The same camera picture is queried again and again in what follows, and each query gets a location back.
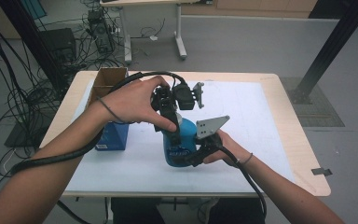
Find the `brown cardboard box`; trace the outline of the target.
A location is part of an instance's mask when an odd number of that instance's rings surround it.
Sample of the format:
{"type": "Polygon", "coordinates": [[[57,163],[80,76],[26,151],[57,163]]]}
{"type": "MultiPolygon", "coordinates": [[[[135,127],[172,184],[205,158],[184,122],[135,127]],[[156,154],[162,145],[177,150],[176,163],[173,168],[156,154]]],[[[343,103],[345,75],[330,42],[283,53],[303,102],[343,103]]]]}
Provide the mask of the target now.
{"type": "Polygon", "coordinates": [[[104,97],[110,90],[120,81],[128,76],[126,67],[103,67],[98,74],[91,87],[88,105],[91,105],[98,97],[104,97]]]}

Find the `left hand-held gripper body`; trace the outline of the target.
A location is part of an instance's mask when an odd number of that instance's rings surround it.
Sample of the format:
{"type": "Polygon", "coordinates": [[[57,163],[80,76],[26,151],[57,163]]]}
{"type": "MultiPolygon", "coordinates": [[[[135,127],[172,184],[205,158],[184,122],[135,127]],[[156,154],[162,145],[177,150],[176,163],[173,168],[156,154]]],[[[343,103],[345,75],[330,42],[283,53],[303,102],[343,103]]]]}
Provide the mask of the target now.
{"type": "Polygon", "coordinates": [[[203,86],[202,82],[197,82],[192,89],[186,83],[172,88],[156,88],[151,101],[152,108],[165,118],[172,118],[177,109],[192,110],[195,104],[198,104],[199,108],[203,108],[203,86]]]}

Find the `black wrist band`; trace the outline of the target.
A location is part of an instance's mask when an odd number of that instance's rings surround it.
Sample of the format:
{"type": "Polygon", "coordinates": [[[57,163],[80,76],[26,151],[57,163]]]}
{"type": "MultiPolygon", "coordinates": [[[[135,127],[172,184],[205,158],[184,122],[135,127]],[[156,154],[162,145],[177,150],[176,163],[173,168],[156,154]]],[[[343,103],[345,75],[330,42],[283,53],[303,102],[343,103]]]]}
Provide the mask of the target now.
{"type": "Polygon", "coordinates": [[[118,117],[111,108],[103,101],[103,99],[97,96],[97,100],[103,105],[103,107],[109,112],[109,114],[120,124],[126,124],[127,122],[118,117]]]}
{"type": "Polygon", "coordinates": [[[238,166],[239,164],[246,164],[252,157],[254,156],[254,153],[250,153],[250,156],[244,160],[244,161],[241,161],[240,159],[237,159],[235,161],[235,164],[238,166]]]}

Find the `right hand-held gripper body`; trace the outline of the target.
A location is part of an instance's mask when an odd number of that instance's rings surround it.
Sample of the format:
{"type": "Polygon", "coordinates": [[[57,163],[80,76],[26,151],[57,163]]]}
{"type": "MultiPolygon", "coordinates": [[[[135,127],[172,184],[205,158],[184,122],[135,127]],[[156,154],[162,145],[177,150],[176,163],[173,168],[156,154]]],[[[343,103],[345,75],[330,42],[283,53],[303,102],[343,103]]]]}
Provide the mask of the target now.
{"type": "Polygon", "coordinates": [[[230,116],[213,119],[198,120],[196,122],[197,132],[195,142],[200,148],[197,150],[199,156],[209,156],[223,147],[217,131],[228,122],[230,116]]]}

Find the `black equipment box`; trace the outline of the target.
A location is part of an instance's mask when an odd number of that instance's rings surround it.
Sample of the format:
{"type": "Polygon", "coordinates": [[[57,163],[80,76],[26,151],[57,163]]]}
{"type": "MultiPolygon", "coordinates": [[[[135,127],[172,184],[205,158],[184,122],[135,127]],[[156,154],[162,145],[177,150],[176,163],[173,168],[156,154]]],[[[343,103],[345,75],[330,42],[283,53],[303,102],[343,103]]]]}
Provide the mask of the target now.
{"type": "Polygon", "coordinates": [[[76,58],[76,40],[70,28],[41,31],[40,36],[57,62],[69,63],[76,58]]]}

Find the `black metal post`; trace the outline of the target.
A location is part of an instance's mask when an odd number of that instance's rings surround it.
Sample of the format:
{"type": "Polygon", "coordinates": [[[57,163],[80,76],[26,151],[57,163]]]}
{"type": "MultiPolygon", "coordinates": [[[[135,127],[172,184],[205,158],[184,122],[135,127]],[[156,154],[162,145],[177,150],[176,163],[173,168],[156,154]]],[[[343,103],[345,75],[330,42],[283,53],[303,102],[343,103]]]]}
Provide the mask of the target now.
{"type": "Polygon", "coordinates": [[[53,60],[42,40],[32,16],[26,11],[21,0],[0,0],[0,8],[20,35],[35,60],[44,71],[55,91],[64,93],[69,85],[61,68],[53,60]]]}
{"type": "Polygon", "coordinates": [[[358,0],[353,0],[298,85],[288,92],[295,105],[310,103],[310,94],[358,27],[358,0]]]}

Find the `blue bottle with white cap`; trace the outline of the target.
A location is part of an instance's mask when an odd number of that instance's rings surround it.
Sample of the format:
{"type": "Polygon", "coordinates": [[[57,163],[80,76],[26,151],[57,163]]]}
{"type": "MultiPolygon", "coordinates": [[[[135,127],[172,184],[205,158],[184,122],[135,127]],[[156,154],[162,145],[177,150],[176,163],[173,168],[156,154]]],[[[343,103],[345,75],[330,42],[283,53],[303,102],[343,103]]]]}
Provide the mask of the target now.
{"type": "Polygon", "coordinates": [[[163,148],[166,162],[173,167],[186,167],[189,163],[184,160],[185,156],[196,151],[195,135],[197,132],[196,125],[189,119],[183,118],[176,114],[179,124],[179,134],[181,143],[174,146],[169,136],[163,134],[163,148]]]}

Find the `blue carton box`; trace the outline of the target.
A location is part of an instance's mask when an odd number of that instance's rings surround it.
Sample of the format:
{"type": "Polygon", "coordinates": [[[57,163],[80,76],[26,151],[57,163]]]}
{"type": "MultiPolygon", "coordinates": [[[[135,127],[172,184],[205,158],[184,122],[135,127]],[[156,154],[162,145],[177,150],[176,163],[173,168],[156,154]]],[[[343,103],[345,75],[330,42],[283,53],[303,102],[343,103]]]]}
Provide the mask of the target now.
{"type": "Polygon", "coordinates": [[[95,149],[100,151],[124,150],[127,144],[128,132],[128,124],[108,122],[104,126],[103,134],[95,149]]]}

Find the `person's right leg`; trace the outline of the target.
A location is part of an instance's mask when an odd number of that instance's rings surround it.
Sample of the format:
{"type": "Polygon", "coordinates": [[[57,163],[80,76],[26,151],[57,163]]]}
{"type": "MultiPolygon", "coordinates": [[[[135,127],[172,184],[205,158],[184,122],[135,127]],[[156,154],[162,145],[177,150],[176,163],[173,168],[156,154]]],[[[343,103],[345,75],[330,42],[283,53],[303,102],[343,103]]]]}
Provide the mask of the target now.
{"type": "Polygon", "coordinates": [[[220,198],[210,209],[207,224],[265,224],[256,198],[220,198]]]}

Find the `person's leg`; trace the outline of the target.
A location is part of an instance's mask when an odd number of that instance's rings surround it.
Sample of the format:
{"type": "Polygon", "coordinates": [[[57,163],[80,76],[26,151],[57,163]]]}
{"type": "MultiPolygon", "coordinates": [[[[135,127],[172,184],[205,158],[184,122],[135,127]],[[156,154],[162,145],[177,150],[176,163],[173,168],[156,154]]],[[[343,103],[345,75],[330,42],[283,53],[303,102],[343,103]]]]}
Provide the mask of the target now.
{"type": "Polygon", "coordinates": [[[207,224],[265,224],[256,198],[220,198],[210,209],[207,224]]]}
{"type": "Polygon", "coordinates": [[[165,224],[157,205],[159,198],[113,198],[114,224],[165,224]]]}

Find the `person's left leg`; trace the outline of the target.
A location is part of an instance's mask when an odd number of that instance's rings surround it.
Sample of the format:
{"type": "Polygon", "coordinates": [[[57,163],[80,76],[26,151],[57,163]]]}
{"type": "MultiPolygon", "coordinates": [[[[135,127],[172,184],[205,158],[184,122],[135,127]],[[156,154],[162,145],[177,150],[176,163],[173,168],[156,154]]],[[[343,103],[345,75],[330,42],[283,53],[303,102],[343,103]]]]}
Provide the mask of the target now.
{"type": "Polygon", "coordinates": [[[159,198],[113,198],[114,224],[165,224],[157,205],[159,198]]]}

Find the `black left wrist band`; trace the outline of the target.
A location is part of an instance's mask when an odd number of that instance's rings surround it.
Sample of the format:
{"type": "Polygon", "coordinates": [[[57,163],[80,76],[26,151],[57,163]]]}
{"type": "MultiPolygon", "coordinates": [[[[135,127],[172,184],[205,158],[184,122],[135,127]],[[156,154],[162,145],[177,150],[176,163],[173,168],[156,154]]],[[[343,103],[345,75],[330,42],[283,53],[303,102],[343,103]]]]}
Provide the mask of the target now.
{"type": "Polygon", "coordinates": [[[118,117],[111,108],[103,101],[103,99],[97,96],[97,100],[103,105],[103,107],[109,112],[109,114],[120,124],[126,124],[127,122],[118,117]]]}

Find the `white desk with metal legs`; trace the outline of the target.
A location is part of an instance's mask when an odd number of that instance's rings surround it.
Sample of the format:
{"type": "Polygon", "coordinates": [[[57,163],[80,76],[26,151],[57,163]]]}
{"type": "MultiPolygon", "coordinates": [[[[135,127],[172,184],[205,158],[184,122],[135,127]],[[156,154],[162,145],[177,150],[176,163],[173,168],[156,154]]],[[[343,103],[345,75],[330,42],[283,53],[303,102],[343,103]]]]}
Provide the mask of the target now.
{"type": "Polygon", "coordinates": [[[100,0],[102,7],[115,7],[118,9],[124,44],[124,61],[126,64],[132,62],[131,35],[127,30],[127,19],[125,7],[152,6],[152,5],[174,5],[176,27],[173,37],[178,48],[179,57],[184,60],[187,57],[186,48],[182,38],[182,4],[194,4],[199,0],[100,0]]]}

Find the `white table mat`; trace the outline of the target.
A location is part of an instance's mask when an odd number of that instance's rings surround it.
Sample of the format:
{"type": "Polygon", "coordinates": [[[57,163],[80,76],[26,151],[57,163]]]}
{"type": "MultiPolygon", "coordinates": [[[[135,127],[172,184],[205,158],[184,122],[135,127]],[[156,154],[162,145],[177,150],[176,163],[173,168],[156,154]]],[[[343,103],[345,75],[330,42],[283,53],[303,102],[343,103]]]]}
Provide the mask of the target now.
{"type": "MultiPolygon", "coordinates": [[[[267,97],[257,82],[204,82],[202,109],[183,111],[193,122],[229,116],[223,130],[273,170],[293,180],[267,97]]],[[[93,149],[84,157],[67,193],[203,194],[251,192],[241,171],[223,161],[197,167],[172,167],[165,161],[162,134],[148,123],[129,126],[126,148],[93,149]]]]}

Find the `person's left hand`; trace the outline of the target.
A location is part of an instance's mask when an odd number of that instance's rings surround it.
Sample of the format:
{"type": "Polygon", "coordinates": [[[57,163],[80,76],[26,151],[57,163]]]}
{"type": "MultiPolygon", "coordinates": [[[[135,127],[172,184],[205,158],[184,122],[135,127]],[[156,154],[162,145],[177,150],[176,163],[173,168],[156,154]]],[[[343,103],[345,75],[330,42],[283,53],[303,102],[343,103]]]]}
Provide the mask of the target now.
{"type": "MultiPolygon", "coordinates": [[[[174,132],[174,123],[159,115],[151,106],[151,95],[159,86],[168,86],[161,76],[148,80],[137,79],[102,99],[118,117],[126,122],[149,122],[163,130],[174,132]]],[[[102,124],[116,121],[100,102],[98,107],[100,108],[98,117],[102,119],[102,124]]]]}

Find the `black right wrist band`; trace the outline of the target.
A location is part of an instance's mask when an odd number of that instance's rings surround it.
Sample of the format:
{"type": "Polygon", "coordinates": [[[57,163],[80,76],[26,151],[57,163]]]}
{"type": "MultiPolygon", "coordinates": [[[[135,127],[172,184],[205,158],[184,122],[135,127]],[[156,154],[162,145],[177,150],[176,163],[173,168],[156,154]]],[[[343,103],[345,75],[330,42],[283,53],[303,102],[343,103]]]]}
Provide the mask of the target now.
{"type": "Polygon", "coordinates": [[[252,157],[254,156],[254,153],[250,153],[250,156],[244,160],[244,161],[241,161],[240,159],[237,159],[235,161],[235,164],[238,166],[239,164],[246,164],[252,157]]]}

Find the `grey floor mat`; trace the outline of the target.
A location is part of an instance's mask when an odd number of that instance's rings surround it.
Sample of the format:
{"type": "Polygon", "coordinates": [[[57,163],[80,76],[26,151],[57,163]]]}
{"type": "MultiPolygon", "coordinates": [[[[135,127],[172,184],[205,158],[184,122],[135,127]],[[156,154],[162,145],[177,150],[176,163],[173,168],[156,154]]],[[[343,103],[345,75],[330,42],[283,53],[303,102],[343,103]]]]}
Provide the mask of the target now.
{"type": "Polygon", "coordinates": [[[344,127],[335,108],[316,85],[305,103],[292,106],[302,127],[344,127]]]}

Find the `black tape strip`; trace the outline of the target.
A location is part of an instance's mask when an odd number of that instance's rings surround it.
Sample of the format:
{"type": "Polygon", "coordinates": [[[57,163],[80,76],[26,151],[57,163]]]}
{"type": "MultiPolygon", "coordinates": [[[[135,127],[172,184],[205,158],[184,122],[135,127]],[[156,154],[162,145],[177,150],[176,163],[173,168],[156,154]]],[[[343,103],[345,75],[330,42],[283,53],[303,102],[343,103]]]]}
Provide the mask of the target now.
{"type": "Polygon", "coordinates": [[[330,169],[324,169],[323,167],[311,169],[311,171],[314,175],[329,176],[333,174],[330,169]]]}

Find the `person's right hand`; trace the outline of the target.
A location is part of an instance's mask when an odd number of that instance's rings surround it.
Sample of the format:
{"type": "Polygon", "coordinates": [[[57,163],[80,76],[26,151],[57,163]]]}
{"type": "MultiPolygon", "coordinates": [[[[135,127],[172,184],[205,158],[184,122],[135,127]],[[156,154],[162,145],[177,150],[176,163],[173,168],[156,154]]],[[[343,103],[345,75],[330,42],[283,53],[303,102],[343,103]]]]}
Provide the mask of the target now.
{"type": "Polygon", "coordinates": [[[239,165],[237,166],[235,164],[237,159],[244,161],[250,156],[250,152],[233,140],[226,132],[218,130],[217,134],[219,135],[223,147],[227,150],[227,152],[222,150],[216,151],[203,160],[205,164],[223,160],[230,166],[238,167],[239,165]]]}

